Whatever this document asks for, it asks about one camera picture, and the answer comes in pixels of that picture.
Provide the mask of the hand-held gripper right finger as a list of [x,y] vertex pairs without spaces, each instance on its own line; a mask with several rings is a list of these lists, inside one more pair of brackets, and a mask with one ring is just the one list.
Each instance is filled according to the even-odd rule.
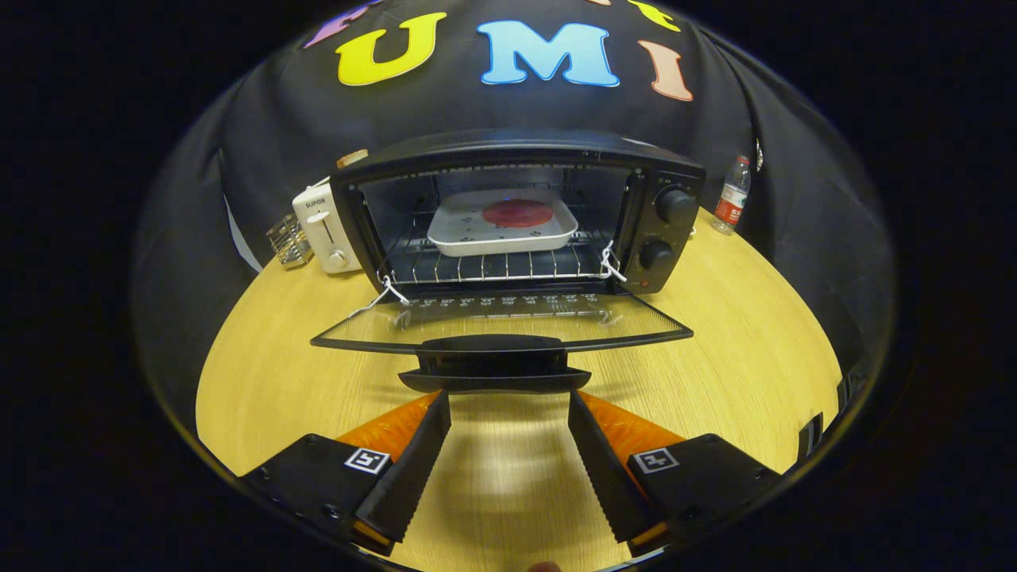
[[719,435],[686,439],[583,391],[570,392],[567,426],[608,525],[632,556],[712,535],[779,479]]

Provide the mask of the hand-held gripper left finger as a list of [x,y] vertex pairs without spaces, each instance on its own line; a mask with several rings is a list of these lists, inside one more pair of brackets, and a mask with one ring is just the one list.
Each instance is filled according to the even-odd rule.
[[324,535],[382,556],[402,544],[451,426],[446,391],[328,439],[307,434],[241,477]]

